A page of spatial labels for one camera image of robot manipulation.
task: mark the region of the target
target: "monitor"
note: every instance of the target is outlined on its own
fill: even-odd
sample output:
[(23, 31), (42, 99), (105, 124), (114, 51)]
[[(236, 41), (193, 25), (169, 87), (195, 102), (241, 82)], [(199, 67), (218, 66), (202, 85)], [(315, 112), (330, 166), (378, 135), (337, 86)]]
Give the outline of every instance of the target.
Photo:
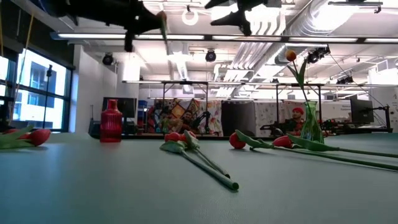
[(372, 101), (350, 99), (350, 103), (353, 123), (363, 124), (374, 122)]
[(122, 112), (124, 118), (136, 117), (137, 98), (104, 97), (102, 111), (107, 109), (108, 100), (118, 101), (118, 110)]

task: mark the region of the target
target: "vase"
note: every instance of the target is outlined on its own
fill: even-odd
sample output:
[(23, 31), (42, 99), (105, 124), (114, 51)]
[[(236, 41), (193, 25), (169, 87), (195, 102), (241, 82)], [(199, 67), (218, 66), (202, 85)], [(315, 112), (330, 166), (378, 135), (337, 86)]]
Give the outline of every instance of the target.
[(301, 130), (301, 138), (324, 143), (321, 127), (316, 117), (317, 102), (305, 103), (305, 122)]

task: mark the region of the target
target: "white wall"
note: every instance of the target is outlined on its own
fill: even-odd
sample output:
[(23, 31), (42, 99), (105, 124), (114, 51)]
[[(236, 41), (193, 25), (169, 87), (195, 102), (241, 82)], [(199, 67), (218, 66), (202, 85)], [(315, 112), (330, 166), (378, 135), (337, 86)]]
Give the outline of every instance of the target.
[(94, 106), (94, 120), (101, 117), (104, 96), (116, 96), (118, 76), (102, 63), (84, 52), (83, 47), (75, 46), (72, 78), (70, 132), (87, 133)]
[[(139, 98), (139, 84), (122, 83), (123, 80), (139, 80), (139, 67), (130, 66), (124, 62), (118, 65), (116, 96), (123, 98)], [(133, 119), (137, 123), (137, 110), (136, 117)]]

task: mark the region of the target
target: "light blue table surface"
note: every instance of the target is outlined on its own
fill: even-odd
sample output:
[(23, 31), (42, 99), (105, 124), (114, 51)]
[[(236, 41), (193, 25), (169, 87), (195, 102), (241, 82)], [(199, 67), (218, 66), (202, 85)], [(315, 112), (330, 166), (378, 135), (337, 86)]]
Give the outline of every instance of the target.
[[(328, 138), (327, 144), (398, 154), (398, 135)], [(36, 150), (0, 151), (0, 224), (398, 223), (398, 172), (201, 141), (240, 184), (232, 192), (161, 140), (100, 144), (53, 134)], [(398, 166), (398, 159), (339, 153)]]

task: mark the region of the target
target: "person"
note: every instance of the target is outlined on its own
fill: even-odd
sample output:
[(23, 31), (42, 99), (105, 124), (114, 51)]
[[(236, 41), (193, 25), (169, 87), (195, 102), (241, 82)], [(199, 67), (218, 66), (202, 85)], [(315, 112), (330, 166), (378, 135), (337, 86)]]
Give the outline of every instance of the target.
[(180, 132), (183, 133), (185, 130), (191, 131), (192, 122), (193, 122), (193, 114), (190, 110), (186, 110), (182, 118), (183, 124), (180, 129)]
[(304, 110), (296, 107), (293, 109), (292, 119), (287, 119), (285, 122), (286, 125), (286, 133), (299, 136), (301, 135), (301, 129), (303, 128), (304, 119), (302, 116), (304, 115)]

